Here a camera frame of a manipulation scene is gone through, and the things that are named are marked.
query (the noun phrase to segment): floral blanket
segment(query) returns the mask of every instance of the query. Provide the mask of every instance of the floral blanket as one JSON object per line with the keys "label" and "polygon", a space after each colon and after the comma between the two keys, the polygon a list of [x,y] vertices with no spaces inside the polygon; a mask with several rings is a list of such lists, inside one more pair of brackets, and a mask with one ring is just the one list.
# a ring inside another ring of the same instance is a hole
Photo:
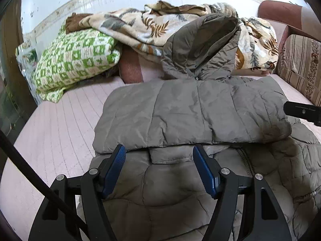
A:
{"label": "floral blanket", "polygon": [[[131,46],[145,58],[159,62],[167,39],[185,24],[210,13],[238,17],[231,5],[173,6],[164,1],[147,4],[144,11],[135,8],[90,15],[79,22],[81,27],[95,28]],[[272,70],[278,59],[273,27],[260,18],[240,19],[241,38],[236,69]]]}

